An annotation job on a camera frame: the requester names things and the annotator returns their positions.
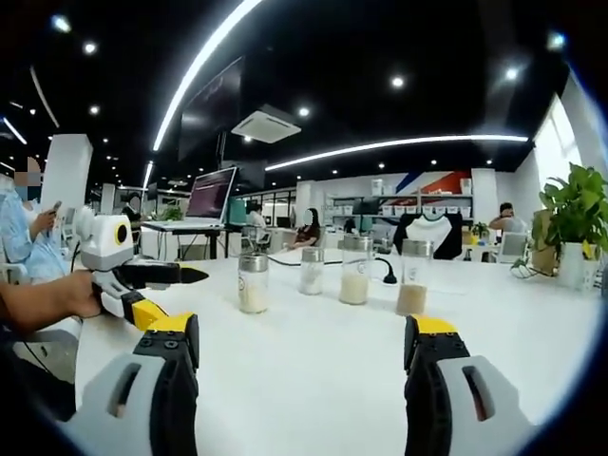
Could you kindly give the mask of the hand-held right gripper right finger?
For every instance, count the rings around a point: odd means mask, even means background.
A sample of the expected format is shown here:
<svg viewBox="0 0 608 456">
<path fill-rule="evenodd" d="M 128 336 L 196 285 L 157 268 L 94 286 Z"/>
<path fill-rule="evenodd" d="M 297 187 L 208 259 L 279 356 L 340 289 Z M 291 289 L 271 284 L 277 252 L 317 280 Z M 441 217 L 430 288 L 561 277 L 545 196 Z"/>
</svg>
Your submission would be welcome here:
<svg viewBox="0 0 608 456">
<path fill-rule="evenodd" d="M 532 435 L 518 390 L 445 320 L 406 317 L 407 455 L 514 455 Z"/>
</svg>

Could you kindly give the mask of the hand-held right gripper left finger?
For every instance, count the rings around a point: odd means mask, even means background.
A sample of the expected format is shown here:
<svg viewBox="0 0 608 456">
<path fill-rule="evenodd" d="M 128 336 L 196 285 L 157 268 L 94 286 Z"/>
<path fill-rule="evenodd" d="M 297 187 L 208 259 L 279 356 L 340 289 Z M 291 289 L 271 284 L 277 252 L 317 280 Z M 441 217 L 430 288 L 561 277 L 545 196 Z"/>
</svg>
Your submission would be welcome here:
<svg viewBox="0 0 608 456">
<path fill-rule="evenodd" d="M 155 321 L 85 386 L 70 437 L 85 455 L 195 455 L 199 361 L 194 313 Z"/>
</svg>

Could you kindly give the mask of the person's left hand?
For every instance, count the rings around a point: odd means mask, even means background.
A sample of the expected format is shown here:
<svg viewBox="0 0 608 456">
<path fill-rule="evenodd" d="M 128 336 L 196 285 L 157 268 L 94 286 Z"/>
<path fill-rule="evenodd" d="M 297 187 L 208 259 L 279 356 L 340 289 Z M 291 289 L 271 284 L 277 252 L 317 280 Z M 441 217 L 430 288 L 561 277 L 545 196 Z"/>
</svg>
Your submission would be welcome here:
<svg viewBox="0 0 608 456">
<path fill-rule="evenodd" d="M 47 283 L 50 308 L 55 319 L 98 316 L 102 306 L 93 288 L 91 272 L 80 270 Z"/>
</svg>

